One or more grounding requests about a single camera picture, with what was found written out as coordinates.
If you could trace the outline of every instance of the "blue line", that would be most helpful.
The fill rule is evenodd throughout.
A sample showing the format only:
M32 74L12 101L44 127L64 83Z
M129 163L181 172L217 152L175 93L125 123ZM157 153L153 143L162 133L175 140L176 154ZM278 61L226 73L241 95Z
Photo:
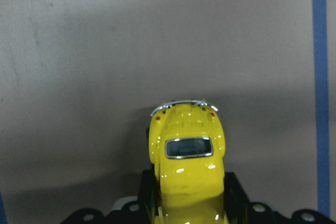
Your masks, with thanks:
M0 224L7 224L5 208L2 202L1 194L0 194Z
M329 92L326 0L312 0L316 93L318 208L330 217Z

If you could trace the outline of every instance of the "yellow toy car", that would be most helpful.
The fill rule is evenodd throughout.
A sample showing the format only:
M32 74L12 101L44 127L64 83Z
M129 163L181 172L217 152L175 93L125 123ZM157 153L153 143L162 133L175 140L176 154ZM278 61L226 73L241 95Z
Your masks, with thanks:
M225 138L217 108L199 100L156 108L149 157L158 188L153 223L224 223Z

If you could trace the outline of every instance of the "window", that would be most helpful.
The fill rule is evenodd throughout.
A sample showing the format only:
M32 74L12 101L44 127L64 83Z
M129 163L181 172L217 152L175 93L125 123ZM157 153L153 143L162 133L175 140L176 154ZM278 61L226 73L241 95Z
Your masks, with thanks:
M212 154L209 137L177 138L166 142L167 158L204 157Z

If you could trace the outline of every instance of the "gray surface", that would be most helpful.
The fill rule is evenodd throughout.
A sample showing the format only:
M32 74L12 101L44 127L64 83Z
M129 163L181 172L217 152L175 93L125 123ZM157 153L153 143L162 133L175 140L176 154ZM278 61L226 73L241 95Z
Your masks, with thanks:
M107 213L149 166L161 102L219 107L227 170L316 209L311 0L0 0L0 188L9 223Z
M330 193L331 218L336 220L336 3L327 0L329 109L330 109Z

